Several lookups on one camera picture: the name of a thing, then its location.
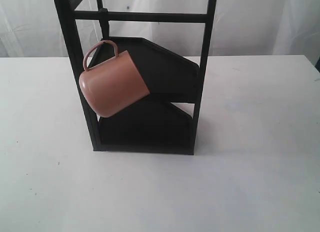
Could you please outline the pink mug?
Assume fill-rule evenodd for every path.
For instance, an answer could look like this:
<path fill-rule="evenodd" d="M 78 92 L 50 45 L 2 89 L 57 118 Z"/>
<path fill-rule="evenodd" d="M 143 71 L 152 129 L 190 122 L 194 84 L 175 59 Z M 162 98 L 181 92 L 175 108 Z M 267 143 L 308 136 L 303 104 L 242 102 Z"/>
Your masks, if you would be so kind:
<path fill-rule="evenodd" d="M 103 44 L 112 45 L 114 56 L 88 68 L 89 55 Z M 80 90 L 100 117 L 111 117 L 150 94 L 128 51 L 119 53 L 117 44 L 111 40 L 95 44 L 86 53 L 82 65 L 84 71 L 78 80 Z"/>

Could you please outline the black metal rack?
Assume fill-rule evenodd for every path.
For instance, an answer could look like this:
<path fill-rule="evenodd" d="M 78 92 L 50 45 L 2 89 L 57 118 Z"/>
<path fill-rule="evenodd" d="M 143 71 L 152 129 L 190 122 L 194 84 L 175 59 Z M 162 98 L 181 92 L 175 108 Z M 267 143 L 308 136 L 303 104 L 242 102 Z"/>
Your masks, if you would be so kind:
<path fill-rule="evenodd" d="M 54 0 L 94 151 L 165 154 L 194 153 L 213 19 L 217 0 L 205 14 L 110 12 L 97 1 L 97 11 L 79 11 L 83 0 Z M 196 64 L 145 38 L 112 37 L 110 22 L 203 23 L 200 63 Z M 79 77 L 83 59 L 98 42 L 111 40 L 128 51 L 150 94 L 111 117 L 96 114 L 84 98 Z M 110 44 L 87 59 L 91 68 L 114 56 Z"/>

